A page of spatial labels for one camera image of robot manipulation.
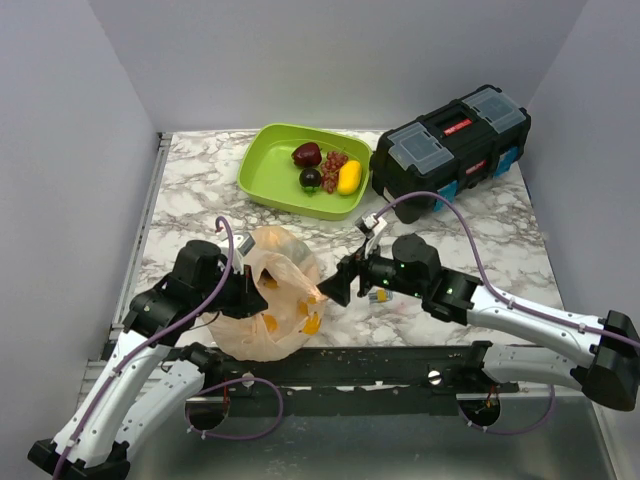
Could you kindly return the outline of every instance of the black toolbox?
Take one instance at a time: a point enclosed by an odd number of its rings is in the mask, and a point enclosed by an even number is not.
[[[453,201],[465,188],[508,171],[522,156],[530,128],[524,108],[485,85],[384,133],[371,157],[373,189],[389,201],[421,190]],[[442,206],[422,197],[398,204],[395,212],[413,223]]]

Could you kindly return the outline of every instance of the plastic bag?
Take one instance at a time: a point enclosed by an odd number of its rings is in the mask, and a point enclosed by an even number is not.
[[[269,308],[241,320],[220,316],[208,328],[237,360],[280,360],[318,331],[327,298],[316,287],[318,264],[304,242],[282,227],[260,227],[251,236],[256,245],[244,261]]]

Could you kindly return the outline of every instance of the red apple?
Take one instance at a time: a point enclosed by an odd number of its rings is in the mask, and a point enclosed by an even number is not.
[[[296,167],[317,167],[322,162],[322,153],[317,143],[308,142],[296,148],[291,158]]]

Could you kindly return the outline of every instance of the red label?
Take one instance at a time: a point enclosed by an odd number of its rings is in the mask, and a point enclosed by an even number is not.
[[[468,127],[469,125],[471,125],[471,120],[469,118],[465,118],[460,123],[456,123],[455,125],[447,128],[444,131],[444,134],[448,137],[452,133],[456,133],[458,130],[462,130],[464,127]]]
[[[484,167],[487,164],[487,160],[482,160],[481,162],[476,163],[473,167],[469,167],[467,168],[467,170],[465,171],[465,173],[467,175],[471,175],[473,172],[477,172],[478,170],[480,170],[482,167]]]

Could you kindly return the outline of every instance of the green plastic tray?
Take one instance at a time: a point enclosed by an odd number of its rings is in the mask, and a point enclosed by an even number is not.
[[[328,194],[322,189],[307,193],[299,183],[301,169],[291,154],[300,145],[315,142],[323,158],[331,150],[343,151],[362,165],[360,186],[352,195]],[[325,130],[273,123],[264,127],[245,153],[238,185],[263,205],[324,220],[342,220],[358,205],[369,181],[371,149],[361,140]]]

